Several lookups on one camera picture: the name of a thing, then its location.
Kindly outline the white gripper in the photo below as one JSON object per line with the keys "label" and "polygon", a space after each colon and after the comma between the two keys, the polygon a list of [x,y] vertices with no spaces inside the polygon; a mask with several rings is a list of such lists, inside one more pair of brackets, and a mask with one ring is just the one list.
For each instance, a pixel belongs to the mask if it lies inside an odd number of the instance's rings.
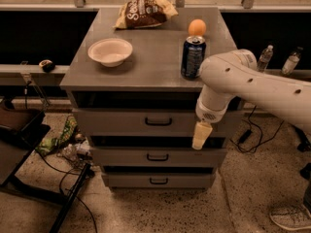
{"label": "white gripper", "polygon": [[195,112],[200,121],[198,121],[194,127],[192,147],[195,150],[201,150],[213,131],[213,127],[210,123],[219,122],[224,117],[226,108],[214,111],[198,101],[196,103]]}

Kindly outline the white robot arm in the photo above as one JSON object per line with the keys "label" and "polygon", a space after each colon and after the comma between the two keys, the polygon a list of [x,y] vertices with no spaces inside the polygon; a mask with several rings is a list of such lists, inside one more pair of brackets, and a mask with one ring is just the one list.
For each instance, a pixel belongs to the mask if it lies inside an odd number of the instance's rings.
{"label": "white robot arm", "polygon": [[203,87],[195,112],[192,147],[201,150],[234,97],[240,97],[300,128],[311,132],[311,83],[261,73],[249,50],[211,55],[200,65]]}

